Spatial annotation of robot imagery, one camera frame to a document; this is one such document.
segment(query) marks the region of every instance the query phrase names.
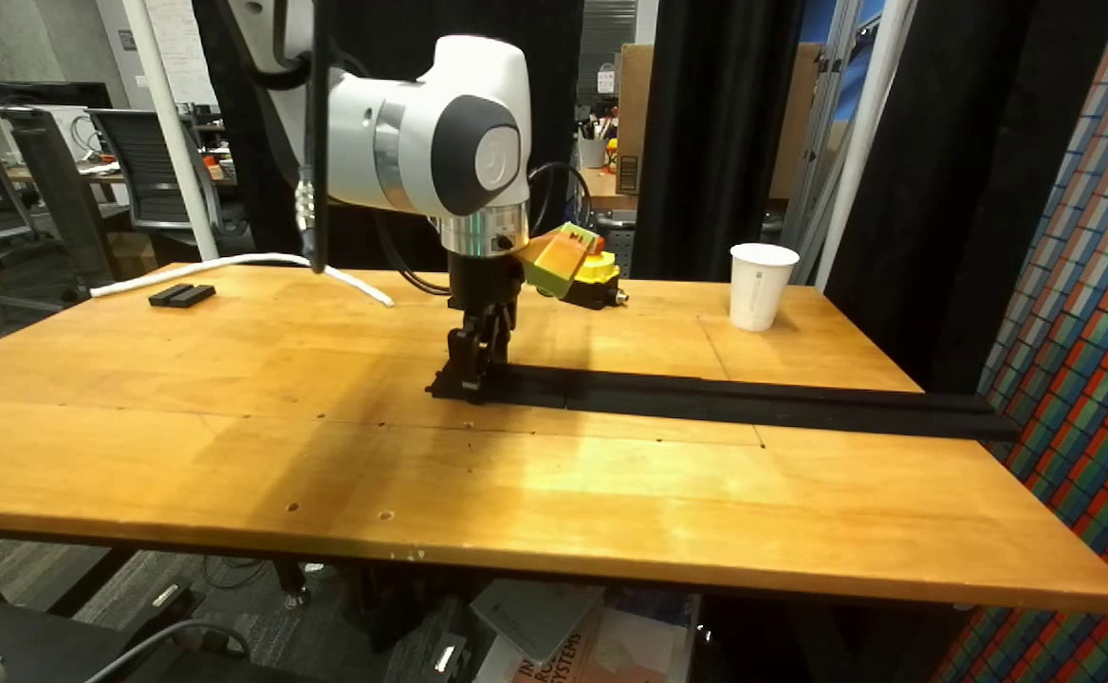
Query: colorful wall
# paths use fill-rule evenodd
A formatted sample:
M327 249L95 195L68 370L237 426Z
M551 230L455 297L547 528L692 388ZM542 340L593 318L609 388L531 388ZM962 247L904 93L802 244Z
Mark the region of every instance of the colorful wall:
M1026 426L1005 466L1108 557L1108 51L983 392ZM1108 619L980 612L937 679L1108 679Z

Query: cup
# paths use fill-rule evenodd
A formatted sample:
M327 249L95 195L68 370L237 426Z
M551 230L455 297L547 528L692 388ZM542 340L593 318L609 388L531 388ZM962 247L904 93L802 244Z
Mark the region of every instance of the cup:
M796 265L796 249L785 249L781 244L735 244L733 247L733 327L772 330L792 265Z

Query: white paper cup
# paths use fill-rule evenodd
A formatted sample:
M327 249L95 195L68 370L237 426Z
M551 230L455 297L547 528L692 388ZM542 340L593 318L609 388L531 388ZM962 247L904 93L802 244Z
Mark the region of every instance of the white paper cup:
M785 249L777 244L735 244L733 247L733 327L772 330L792 265L796 265L796 249Z

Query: black metal track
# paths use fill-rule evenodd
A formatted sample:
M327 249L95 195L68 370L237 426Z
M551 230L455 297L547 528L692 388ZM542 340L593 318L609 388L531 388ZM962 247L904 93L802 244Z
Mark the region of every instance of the black metal track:
M437 397L551 405L589 415L643 415L735 426L802 426L845 434L1012 442L1016 429L980 395L909 395L845 388L725 383L689 376L627 376L574 370L494 370L479 395L458 392L455 373L428 388Z

